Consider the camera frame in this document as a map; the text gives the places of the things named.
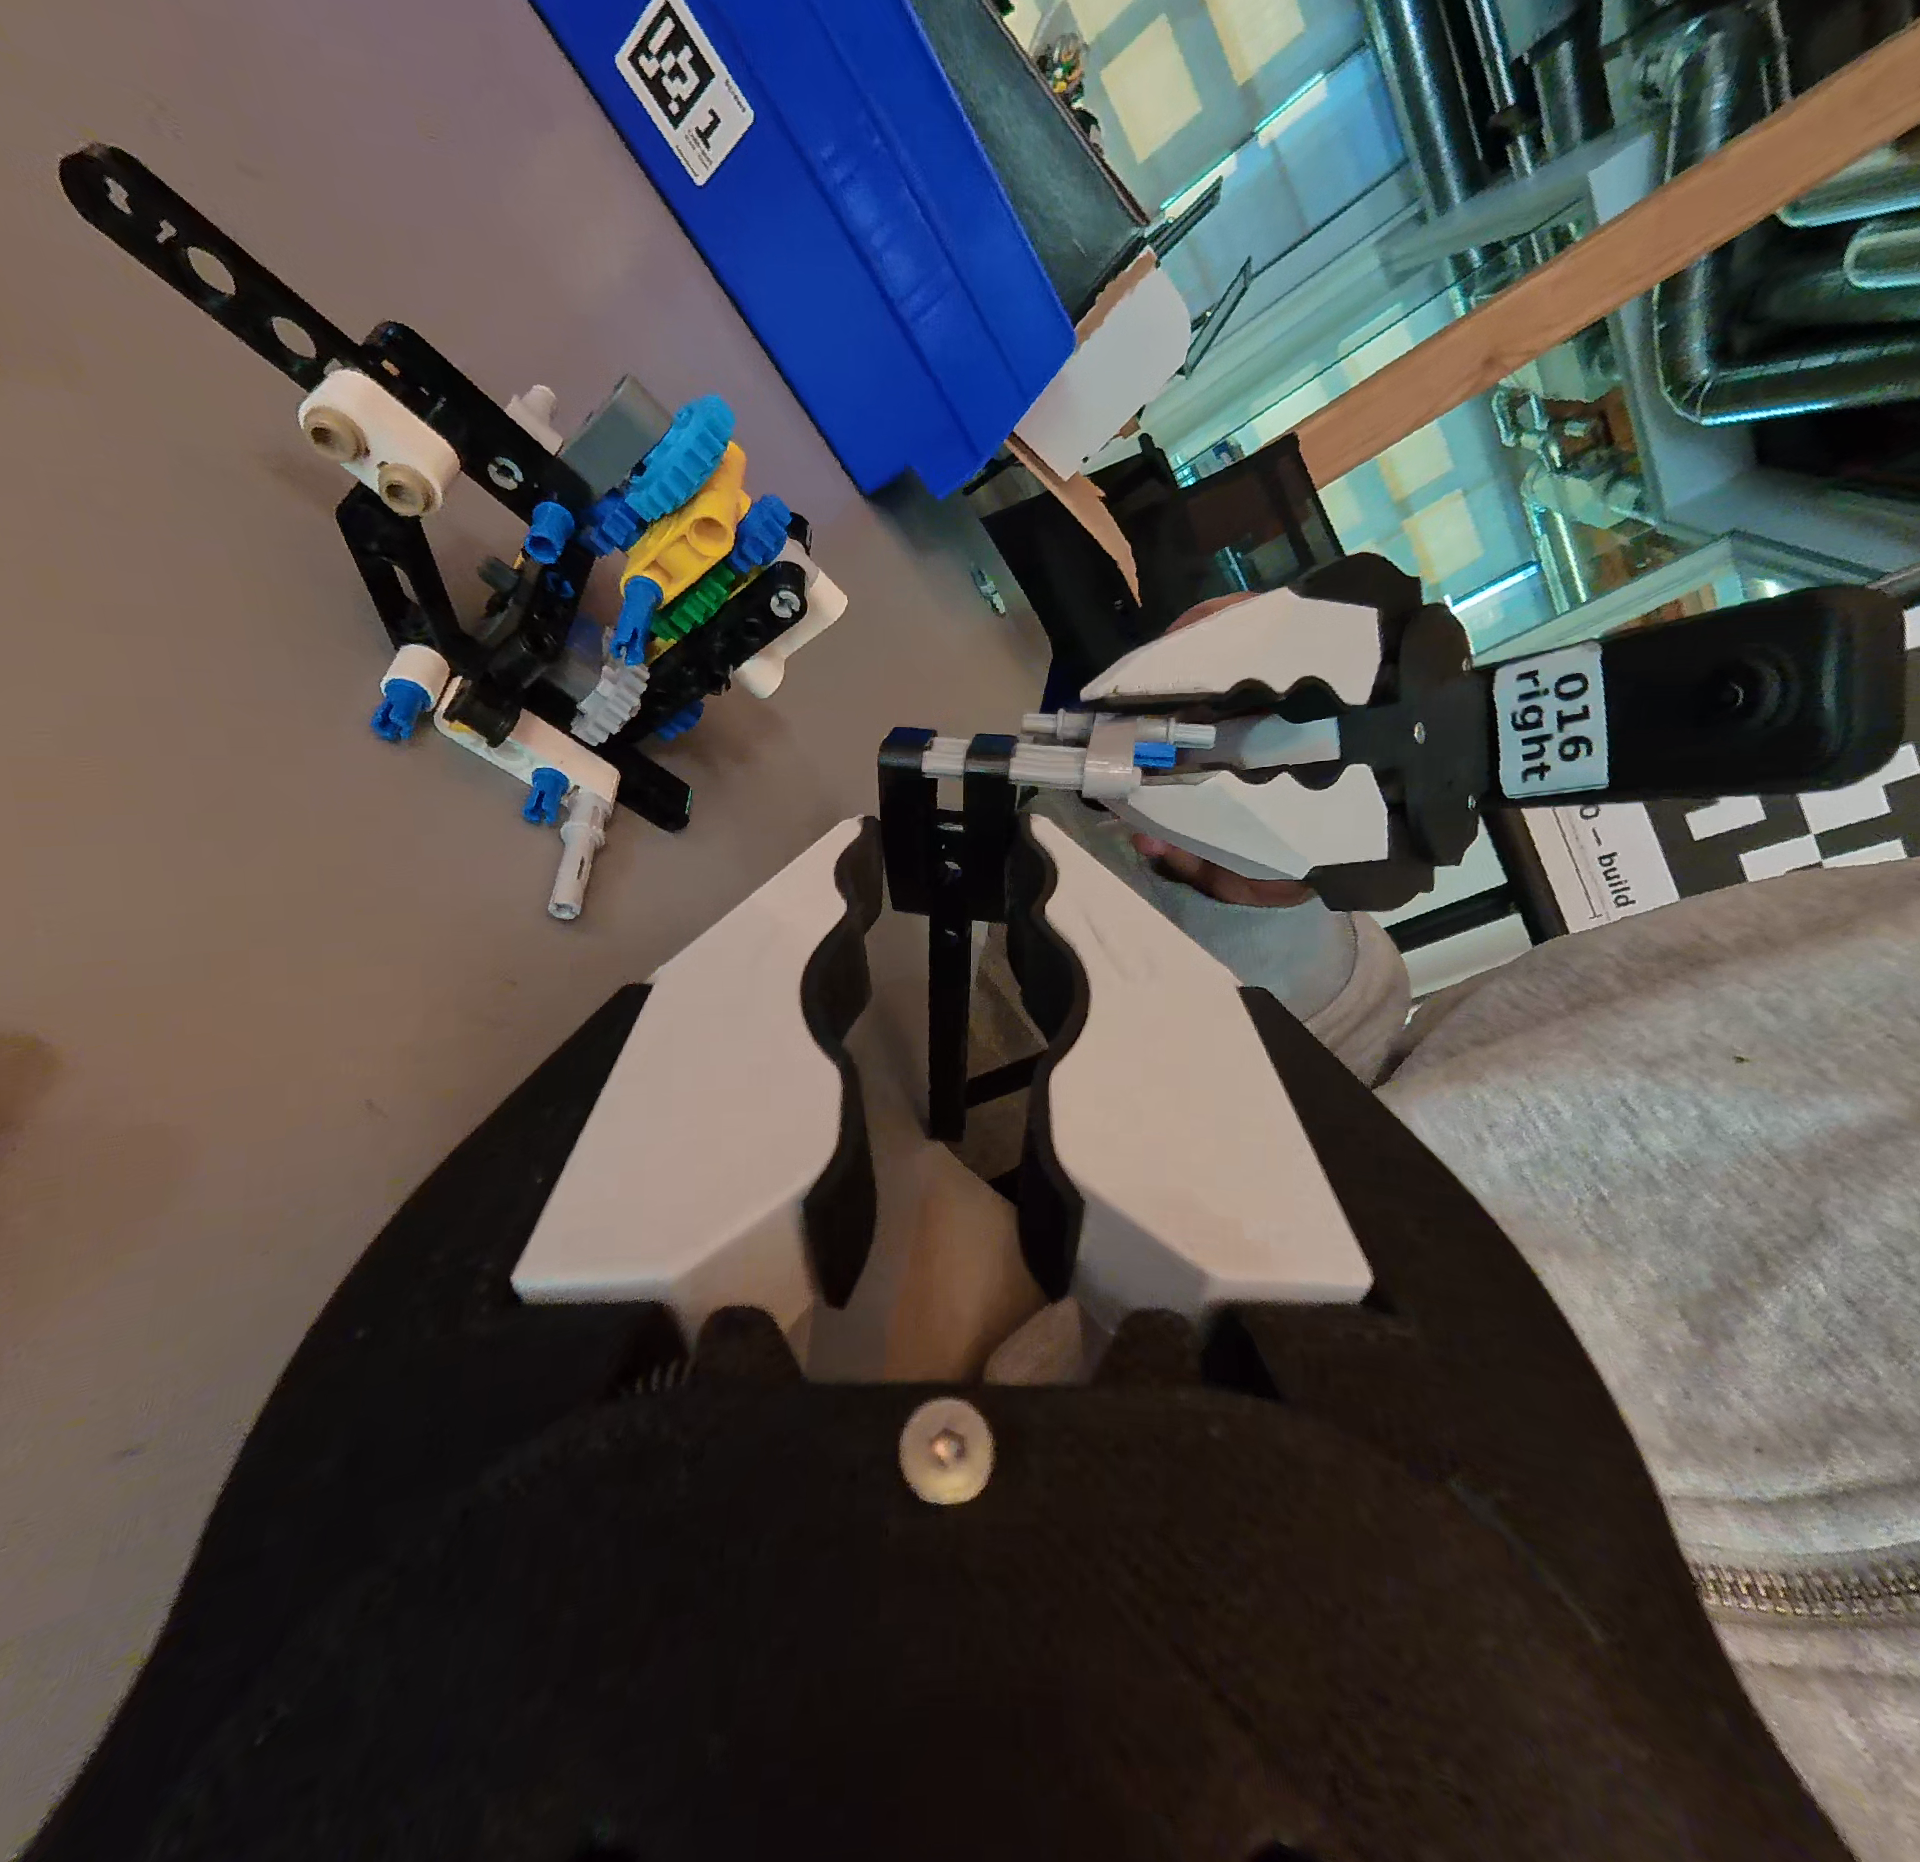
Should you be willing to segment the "grey lego axle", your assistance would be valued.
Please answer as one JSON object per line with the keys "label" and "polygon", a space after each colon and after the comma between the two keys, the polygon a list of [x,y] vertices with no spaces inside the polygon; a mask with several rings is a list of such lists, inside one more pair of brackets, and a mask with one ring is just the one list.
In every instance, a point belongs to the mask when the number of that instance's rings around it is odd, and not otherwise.
{"label": "grey lego axle", "polygon": [[928,777],[1005,775],[1024,791],[1072,791],[1111,803],[1148,777],[1173,775],[1188,756],[1215,751],[1215,721],[1169,715],[1056,709],[1024,715],[1018,736],[928,736],[909,744],[909,767]]}

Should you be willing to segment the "person's right hand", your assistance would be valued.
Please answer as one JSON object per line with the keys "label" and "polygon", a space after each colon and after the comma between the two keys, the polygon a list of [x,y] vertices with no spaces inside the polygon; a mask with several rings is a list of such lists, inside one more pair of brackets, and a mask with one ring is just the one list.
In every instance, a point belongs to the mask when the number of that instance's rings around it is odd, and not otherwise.
{"label": "person's right hand", "polygon": [[1179,922],[1199,922],[1207,909],[1278,915],[1322,901],[1304,884],[1248,877],[1158,836],[1133,828],[1123,836],[1143,871],[1148,901]]}

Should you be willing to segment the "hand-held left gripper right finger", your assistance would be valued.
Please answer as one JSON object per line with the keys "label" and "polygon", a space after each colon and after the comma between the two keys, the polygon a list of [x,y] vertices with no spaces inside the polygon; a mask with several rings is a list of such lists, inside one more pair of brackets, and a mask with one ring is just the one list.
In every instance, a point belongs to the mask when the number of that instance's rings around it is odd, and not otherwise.
{"label": "hand-held left gripper right finger", "polygon": [[1018,1228],[1047,1303],[1001,1376],[1079,1382],[1140,1310],[1208,1328],[1248,1303],[1360,1303],[1374,1269],[1266,1045],[1297,1024],[1056,818],[1022,818],[1005,888],[1045,1035]]}

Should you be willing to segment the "person's grey hoodie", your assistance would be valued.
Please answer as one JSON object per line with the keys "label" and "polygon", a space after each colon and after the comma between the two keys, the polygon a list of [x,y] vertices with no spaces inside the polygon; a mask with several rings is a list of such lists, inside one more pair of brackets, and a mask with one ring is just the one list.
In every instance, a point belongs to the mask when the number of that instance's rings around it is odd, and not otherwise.
{"label": "person's grey hoodie", "polygon": [[1587,1343],[1848,1849],[1918,1858],[1918,863],[1541,941],[1415,1010],[1380,1101]]}

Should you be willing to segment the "black lego frame piece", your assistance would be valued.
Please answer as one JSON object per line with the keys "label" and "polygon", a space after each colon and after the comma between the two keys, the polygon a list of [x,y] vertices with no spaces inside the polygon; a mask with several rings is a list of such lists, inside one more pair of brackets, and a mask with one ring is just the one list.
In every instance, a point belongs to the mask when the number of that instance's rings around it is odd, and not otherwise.
{"label": "black lego frame piece", "polygon": [[974,931],[1005,922],[1022,785],[1014,735],[897,726],[877,751],[881,849],[897,915],[928,922],[928,1134],[959,1144],[967,1111],[1024,1092],[1040,1053],[967,1072]]}

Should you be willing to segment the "wooden beam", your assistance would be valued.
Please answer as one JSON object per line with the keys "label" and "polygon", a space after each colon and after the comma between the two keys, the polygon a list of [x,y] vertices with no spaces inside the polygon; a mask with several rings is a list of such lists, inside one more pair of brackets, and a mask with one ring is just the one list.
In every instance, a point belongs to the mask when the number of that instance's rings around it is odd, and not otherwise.
{"label": "wooden beam", "polygon": [[1920,28],[1907,25],[1809,94],[1683,170],[1555,262],[1464,313],[1297,423],[1314,484],[1380,457],[1404,434],[1490,391],[1523,360],[1617,313],[1680,267],[1827,183],[1920,122]]}

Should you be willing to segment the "cardboard box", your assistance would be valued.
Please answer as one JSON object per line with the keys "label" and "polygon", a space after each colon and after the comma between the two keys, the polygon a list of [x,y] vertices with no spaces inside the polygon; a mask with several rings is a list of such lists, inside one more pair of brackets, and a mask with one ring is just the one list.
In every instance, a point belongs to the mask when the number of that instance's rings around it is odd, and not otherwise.
{"label": "cardboard box", "polygon": [[1107,501],[1083,473],[1186,366],[1188,304],[1163,275],[1158,248],[1140,248],[1078,326],[1078,346],[1005,439],[1014,457],[1053,494],[1067,519],[1111,557],[1123,588],[1140,602],[1137,555]]}

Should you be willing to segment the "group of silver metal pipes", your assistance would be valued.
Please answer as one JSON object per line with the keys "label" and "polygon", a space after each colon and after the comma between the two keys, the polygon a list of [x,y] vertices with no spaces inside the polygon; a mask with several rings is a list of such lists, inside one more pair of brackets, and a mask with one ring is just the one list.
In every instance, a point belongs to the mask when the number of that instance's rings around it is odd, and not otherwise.
{"label": "group of silver metal pipes", "polygon": [[[1572,248],[1599,162],[1653,141],[1653,183],[1714,158],[1918,25],[1918,0],[1360,0],[1412,150],[1392,289],[1466,313]],[[1918,408],[1918,130],[1647,296],[1666,408],[1782,428]]]}

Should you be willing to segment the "dark grey panel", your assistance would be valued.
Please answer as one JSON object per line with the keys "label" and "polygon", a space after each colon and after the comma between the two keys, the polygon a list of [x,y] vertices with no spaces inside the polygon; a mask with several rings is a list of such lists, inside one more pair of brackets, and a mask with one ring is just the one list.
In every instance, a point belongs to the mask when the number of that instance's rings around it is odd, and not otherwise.
{"label": "dark grey panel", "polygon": [[909,0],[1037,248],[1061,304],[1083,320],[1143,248],[1148,210],[1116,181],[993,0]]}

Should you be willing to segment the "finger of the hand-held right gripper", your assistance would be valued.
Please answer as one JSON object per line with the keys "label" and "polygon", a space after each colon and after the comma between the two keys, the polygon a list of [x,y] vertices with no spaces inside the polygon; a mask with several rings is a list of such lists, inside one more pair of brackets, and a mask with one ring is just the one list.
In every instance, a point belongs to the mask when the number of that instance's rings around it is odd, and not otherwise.
{"label": "finger of the hand-held right gripper", "polygon": [[1236,593],[1093,673],[1078,697],[1107,715],[1226,715],[1273,704],[1319,681],[1333,702],[1360,704],[1387,663],[1374,606],[1302,598],[1294,588]]}
{"label": "finger of the hand-held right gripper", "polygon": [[1336,721],[1217,721],[1179,769],[1111,803],[1137,836],[1248,877],[1311,877],[1389,857],[1376,769],[1340,762]]}

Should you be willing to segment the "framed sign with marker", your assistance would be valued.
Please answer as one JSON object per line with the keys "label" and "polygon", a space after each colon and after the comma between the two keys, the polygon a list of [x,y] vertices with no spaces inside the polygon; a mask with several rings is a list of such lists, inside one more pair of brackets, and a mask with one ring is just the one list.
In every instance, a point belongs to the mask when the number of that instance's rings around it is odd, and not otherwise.
{"label": "framed sign with marker", "polygon": [[1901,744],[1880,769],[1839,791],[1589,798],[1523,822],[1545,901],[1572,934],[1777,876],[1918,857],[1920,762],[1918,744]]}

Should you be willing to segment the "blue plastic bin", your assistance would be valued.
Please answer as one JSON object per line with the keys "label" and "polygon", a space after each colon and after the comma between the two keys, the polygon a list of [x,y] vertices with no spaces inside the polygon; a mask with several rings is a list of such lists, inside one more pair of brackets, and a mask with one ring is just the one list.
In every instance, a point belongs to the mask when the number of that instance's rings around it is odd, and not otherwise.
{"label": "blue plastic bin", "polygon": [[1072,317],[910,0],[531,0],[859,494],[965,489]]}

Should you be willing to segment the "colourful lego gear assembly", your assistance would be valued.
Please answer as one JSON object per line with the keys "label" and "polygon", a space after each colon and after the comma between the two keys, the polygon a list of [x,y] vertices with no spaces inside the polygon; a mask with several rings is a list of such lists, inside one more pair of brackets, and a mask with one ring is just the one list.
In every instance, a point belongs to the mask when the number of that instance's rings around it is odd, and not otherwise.
{"label": "colourful lego gear assembly", "polygon": [[731,403],[662,408],[634,378],[573,434],[556,391],[484,391],[415,328],[350,335],[151,170],[113,144],[62,162],[66,199],[303,387],[309,450],[395,647],[369,730],[421,726],[557,832],[549,920],[578,920],[620,805],[658,832],[691,791],[645,756],[729,689],[770,697],[847,610],[810,524],[749,480]]}

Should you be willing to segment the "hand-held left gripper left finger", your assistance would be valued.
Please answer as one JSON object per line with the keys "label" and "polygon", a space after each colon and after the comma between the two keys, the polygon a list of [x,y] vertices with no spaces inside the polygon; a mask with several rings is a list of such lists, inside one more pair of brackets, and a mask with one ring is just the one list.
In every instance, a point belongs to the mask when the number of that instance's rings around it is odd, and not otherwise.
{"label": "hand-held left gripper left finger", "polygon": [[658,1303],[689,1343],[755,1306],[815,1370],[877,1245],[847,1037],[881,905],[881,818],[855,813],[645,979],[514,1265],[522,1303]]}

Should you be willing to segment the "person's right forearm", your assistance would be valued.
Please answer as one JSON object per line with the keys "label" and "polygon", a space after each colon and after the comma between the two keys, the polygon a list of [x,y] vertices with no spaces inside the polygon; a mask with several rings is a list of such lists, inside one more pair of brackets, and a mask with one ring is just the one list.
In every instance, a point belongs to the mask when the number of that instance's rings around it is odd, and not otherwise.
{"label": "person's right forearm", "polygon": [[1415,1010],[1412,970],[1368,915],[1322,897],[1258,905],[1143,876],[1143,896],[1242,986],[1271,990],[1360,1085],[1376,1087]]}

